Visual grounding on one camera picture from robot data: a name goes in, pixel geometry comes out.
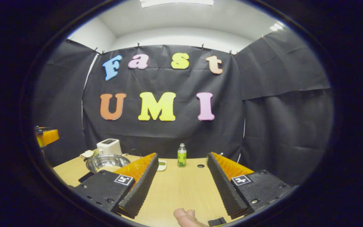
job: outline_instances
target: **orange object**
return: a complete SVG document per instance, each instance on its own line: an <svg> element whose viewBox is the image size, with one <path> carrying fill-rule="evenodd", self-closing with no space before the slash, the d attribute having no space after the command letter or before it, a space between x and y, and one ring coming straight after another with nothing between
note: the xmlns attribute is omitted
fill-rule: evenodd
<svg viewBox="0 0 363 227"><path fill-rule="evenodd" d="M134 178L135 183L132 186L132 188L134 188L134 186L137 185L138 181L141 179L141 177L144 174L145 170L147 169L148 165L151 163L155 154L156 153L152 153L143 158L138 159L137 161L133 161L130 164L123 166L120 169L114 171L114 173Z"/></svg>
<svg viewBox="0 0 363 227"><path fill-rule="evenodd" d="M37 132L36 137L37 137L37 141L39 142L39 146L41 148L60 138L58 135L57 129Z"/></svg>
<svg viewBox="0 0 363 227"><path fill-rule="evenodd" d="M229 158L225 158L214 152L211 152L211 154L214 156L215 160L218 162L229 181L233 177L254 173L254 171L251 169L244 167L241 164L230 160Z"/></svg>

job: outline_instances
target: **wooden table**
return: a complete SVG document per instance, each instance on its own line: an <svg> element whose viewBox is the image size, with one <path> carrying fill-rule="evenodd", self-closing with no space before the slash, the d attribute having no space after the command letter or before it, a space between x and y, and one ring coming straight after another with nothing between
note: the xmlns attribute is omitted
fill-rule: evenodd
<svg viewBox="0 0 363 227"><path fill-rule="evenodd" d="M135 161L139 156L125 156ZM135 219L129 220L153 227L179 227L173 216L177 208L196 211L198 221L207 224L209 220L225 218L231 222L223 206L211 172L206 165L206 158L187 159L186 167L179 168L177 159L167 161L167 168L156 172L147 198ZM62 180L72 186L79 185L78 179L89 172L82 158L77 157L54 167Z"/></svg>

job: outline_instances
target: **yellow letter m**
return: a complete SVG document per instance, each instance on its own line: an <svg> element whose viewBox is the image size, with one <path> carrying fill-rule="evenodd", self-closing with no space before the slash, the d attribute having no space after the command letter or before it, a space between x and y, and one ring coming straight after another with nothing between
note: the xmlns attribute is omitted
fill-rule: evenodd
<svg viewBox="0 0 363 227"><path fill-rule="evenodd" d="M176 97L175 93L163 93L159 102L156 102L156 99L151 92L143 92L140 94L140 97L142 98L142 107L141 115L138 116L139 120L147 121L150 119L148 110L154 120L158 118L160 111L162 111L162 114L159 117L161 121L174 121L176 119L173 115L173 99Z"/></svg>

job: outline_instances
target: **black backdrop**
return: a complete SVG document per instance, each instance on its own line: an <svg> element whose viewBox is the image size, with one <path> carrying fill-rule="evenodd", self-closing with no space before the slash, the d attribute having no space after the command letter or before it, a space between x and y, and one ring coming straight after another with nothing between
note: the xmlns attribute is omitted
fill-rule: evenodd
<svg viewBox="0 0 363 227"><path fill-rule="evenodd" d="M173 69L172 56L187 53L187 69ZM131 69L128 63L137 54L149 56L146 69ZM118 74L106 81L103 63L121 55ZM220 75L209 70L209 56L222 60ZM123 153L132 148L142 155L157 152L160 158L176 158L180 143L185 143L188 158L205 157L209 151L223 152L238 158L243 137L243 103L238 65L233 56L217 50L202 50L191 46L154 45L115 50L99 56L89 75L83 96L84 128L89 148L107 138L120 140ZM141 113L140 93L152 92L159 101L164 92L174 92L175 121L138 120ZM199 92L211 92L215 119L200 121ZM125 93L123 113L117 120L100 115L102 94L113 95L109 110L116 108L116 93Z"/></svg>
<svg viewBox="0 0 363 227"><path fill-rule="evenodd" d="M174 53L189 55L187 69L171 67ZM137 54L149 56L146 69L128 67ZM117 55L123 57L118 74L106 81L102 65ZM213 55L222 60L220 75L205 60ZM119 139L123 153L136 148L161 158L175 158L179 144L185 143L189 158L223 152L255 171L267 169L289 184L300 184L324 154L333 124L330 85L317 57L288 29L272 32L234 56L174 45L115 50L97 56L86 78L94 56L85 46L64 42L40 76L36 123L60 134L46 151L53 165L95 149L107 138ZM156 101L164 92L176 93L176 120L138 120L142 92L152 92ZM197 119L198 92L213 93L214 120ZM113 95L110 112L116 109L115 94L127 95L120 118L102 118L100 95L105 93Z"/></svg>
<svg viewBox="0 0 363 227"><path fill-rule="evenodd" d="M60 139L45 148L53 166L87 150L82 130L82 93L95 55L84 45L63 42L46 62L35 85L34 125L59 131Z"/></svg>
<svg viewBox="0 0 363 227"><path fill-rule="evenodd" d="M321 160L333 124L322 65L288 28L256 40L235 59L246 119L241 163L302 183Z"/></svg>

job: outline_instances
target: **stainless steel bowl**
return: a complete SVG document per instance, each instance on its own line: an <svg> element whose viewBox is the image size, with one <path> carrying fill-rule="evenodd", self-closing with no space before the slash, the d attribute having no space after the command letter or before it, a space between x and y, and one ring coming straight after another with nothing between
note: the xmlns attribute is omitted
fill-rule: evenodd
<svg viewBox="0 0 363 227"><path fill-rule="evenodd" d="M104 166L119 166L123 167L130 164L128 158L124 158L115 154L101 154L95 157L89 158L86 161L86 167L89 171L97 173L98 170Z"/></svg>

